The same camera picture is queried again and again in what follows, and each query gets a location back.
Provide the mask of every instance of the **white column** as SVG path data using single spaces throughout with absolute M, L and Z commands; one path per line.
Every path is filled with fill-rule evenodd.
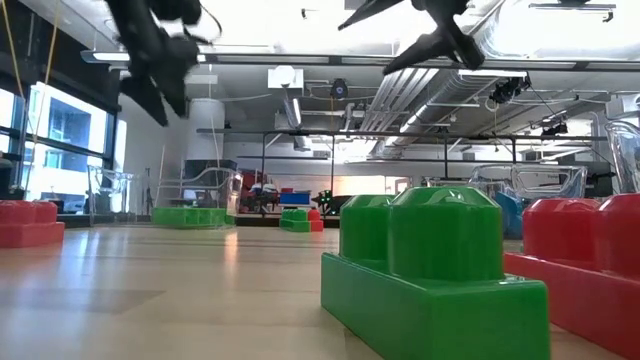
M 224 103 L 215 99 L 193 99 L 189 110 L 189 133 L 187 135 L 186 160 L 222 159 L 224 135 L 216 134 L 216 141 L 210 134 L 198 134 L 197 129 L 224 129 Z

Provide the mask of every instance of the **blue object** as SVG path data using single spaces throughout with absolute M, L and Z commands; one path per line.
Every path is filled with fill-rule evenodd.
M 502 229 L 505 237 L 522 239 L 522 202 L 503 192 L 496 192 L 494 200 L 502 208 Z
M 280 204 L 309 205 L 310 203 L 310 193 L 280 193 Z

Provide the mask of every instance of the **green block structure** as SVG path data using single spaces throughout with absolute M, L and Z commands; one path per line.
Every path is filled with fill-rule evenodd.
M 546 287 L 505 276 L 501 221 L 472 188 L 356 196 L 322 306 L 385 359 L 549 360 Z
M 227 209 L 154 208 L 151 222 L 175 228 L 207 228 L 235 225 L 235 217 Z
M 280 228 L 292 232 L 311 232 L 311 222 L 307 220 L 307 212 L 297 209 L 282 211 Z

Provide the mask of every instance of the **yellow rope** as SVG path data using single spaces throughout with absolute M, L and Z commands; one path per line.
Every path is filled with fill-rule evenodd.
M 18 82 L 18 91 L 20 92 L 20 97 L 24 103 L 24 109 L 28 109 L 26 104 L 26 97 L 24 93 L 24 89 L 22 88 L 22 81 L 20 80 L 20 70 L 18 68 L 18 57 L 16 55 L 15 47 L 13 45 L 13 34 L 11 33 L 11 25 L 9 23 L 9 12 L 7 11 L 7 5 L 3 0 L 0 0 L 0 4 L 2 5 L 2 12 L 4 15 L 4 23 L 7 29 L 7 36 L 9 37 L 9 48 L 11 49 L 11 60 L 13 61 L 13 68 L 16 73 L 16 81 Z M 58 35 L 58 21 L 60 20 L 60 0 L 56 0 L 56 9 L 55 9 L 55 20 L 53 22 L 53 34 L 51 35 L 51 46 L 49 47 L 49 58 L 47 60 L 47 69 L 44 78 L 44 92 L 42 94 L 42 100 L 40 101 L 40 110 L 38 112 L 38 120 L 36 122 L 36 129 L 33 131 L 33 126 L 31 122 L 27 119 L 27 124 L 31 127 L 31 133 L 33 134 L 33 160 L 32 163 L 35 163 L 35 149 L 38 145 L 38 130 L 40 128 L 40 119 L 42 118 L 42 108 L 44 107 L 44 99 L 46 94 L 47 85 L 49 85 L 49 78 L 51 76 L 51 67 L 53 65 L 53 54 L 56 46 L 56 39 Z M 31 167 L 27 170 L 27 181 L 25 184 L 25 193 L 27 193 L 29 189 L 29 179 L 31 176 Z
M 24 89 L 22 88 L 22 82 L 20 81 L 20 69 L 18 68 L 18 58 L 16 56 L 16 48 L 13 45 L 13 36 L 11 35 L 11 25 L 9 24 L 9 12 L 7 11 L 7 5 L 3 0 L 0 0 L 2 4 L 2 13 L 4 14 L 4 25 L 7 28 L 7 36 L 9 37 L 9 49 L 11 49 L 11 60 L 13 60 L 13 70 L 16 73 L 16 79 L 18 79 L 18 91 L 20 91 L 20 97 L 22 101 L 25 101 Z

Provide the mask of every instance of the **red toy block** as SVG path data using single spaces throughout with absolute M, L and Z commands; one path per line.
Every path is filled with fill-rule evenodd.
M 36 206 L 29 201 L 0 201 L 0 224 L 33 224 Z
M 321 220 L 320 212 L 316 209 L 311 209 L 307 212 L 307 220 L 318 221 Z
M 324 222 L 322 220 L 310 221 L 310 223 L 311 223 L 311 232 L 324 231 Z
M 0 201 L 0 248 L 22 248 L 62 243 L 64 223 L 56 223 L 52 203 Z
M 58 206 L 48 201 L 37 201 L 33 203 L 36 207 L 36 219 L 38 224 L 51 224 L 58 218 Z
M 554 324 L 640 360 L 640 194 L 542 200 L 524 216 L 526 255 L 505 254 L 507 273 L 542 280 Z
M 64 223 L 0 225 L 0 248 L 23 248 L 62 243 Z
M 523 214 L 525 254 L 543 260 L 593 262 L 599 206 L 590 199 L 536 201 Z
M 600 207 L 595 230 L 598 269 L 640 279 L 639 224 L 640 194 L 616 195 Z
M 627 359 L 640 359 L 640 281 L 505 254 L 505 272 L 542 280 L 551 322 Z

